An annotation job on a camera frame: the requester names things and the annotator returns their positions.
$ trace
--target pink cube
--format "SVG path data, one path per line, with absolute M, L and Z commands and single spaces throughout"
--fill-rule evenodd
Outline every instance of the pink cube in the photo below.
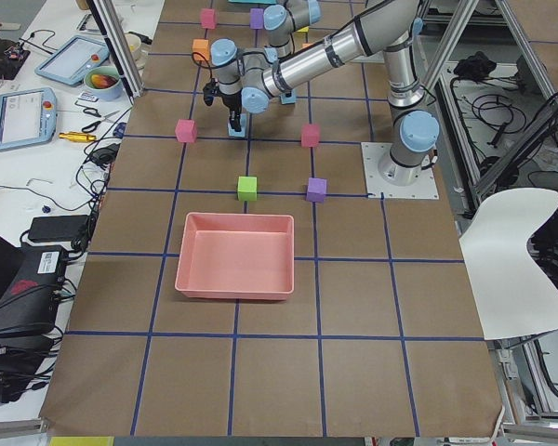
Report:
M 320 142 L 320 125 L 305 124 L 301 128 L 301 147 L 316 147 Z
M 217 27 L 217 11 L 215 9 L 201 9 L 201 26 L 206 30 L 214 30 Z
M 250 9 L 250 28 L 253 30 L 264 28 L 264 9 L 260 7 Z
M 176 124 L 176 138 L 179 142 L 195 142 L 196 122 L 192 119 L 179 119 Z
M 326 197 L 326 180 L 323 178 L 308 178 L 306 200 L 313 203 L 323 203 Z

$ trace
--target green cube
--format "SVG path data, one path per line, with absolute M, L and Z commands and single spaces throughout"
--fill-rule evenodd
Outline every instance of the green cube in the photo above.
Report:
M 241 202 L 255 202 L 257 200 L 257 178 L 238 178 L 238 200 Z

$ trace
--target pink plastic bin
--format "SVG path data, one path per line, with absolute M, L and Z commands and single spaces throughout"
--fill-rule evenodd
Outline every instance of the pink plastic bin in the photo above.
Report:
M 287 299 L 294 291 L 294 218 L 191 212 L 176 289 L 188 297 Z

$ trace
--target blue joint cap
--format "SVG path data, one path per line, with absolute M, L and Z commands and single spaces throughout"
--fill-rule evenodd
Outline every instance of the blue joint cap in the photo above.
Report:
M 317 0 L 308 0 L 308 12 L 310 13 L 310 24 L 316 23 L 322 17 L 320 5 Z
M 287 20 L 287 11 L 281 5 L 267 7 L 263 14 L 264 29 L 268 31 L 276 30 Z
M 436 144 L 440 125 L 427 111 L 412 111 L 403 118 L 399 134 L 408 149 L 423 153 Z
M 423 29 L 424 29 L 424 20 L 422 20 L 420 17 L 416 17 L 416 19 L 413 20 L 413 23 L 411 25 L 411 36 L 416 37 L 421 33 L 421 30 Z
M 262 113 L 269 107 L 269 97 L 254 86 L 242 89 L 242 106 L 251 113 Z
M 213 65 L 223 65 L 235 58 L 238 48 L 230 39 L 219 39 L 211 46 L 211 61 Z
M 279 59 L 279 57 L 277 56 L 277 50 L 275 48 L 265 46 L 264 53 L 267 55 L 267 59 L 269 60 L 270 63 L 273 63 Z

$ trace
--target yellow object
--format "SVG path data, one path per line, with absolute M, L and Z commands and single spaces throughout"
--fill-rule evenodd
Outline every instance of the yellow object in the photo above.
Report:
M 81 132 L 67 132 L 58 135 L 62 139 L 68 139 L 72 142 L 90 142 L 97 139 L 95 135 Z
M 194 39 L 193 40 L 193 53 L 198 53 L 194 55 L 194 60 L 211 60 L 211 52 L 208 47 L 208 40 L 206 39 Z
M 113 446 L 113 437 L 54 437 L 49 446 Z

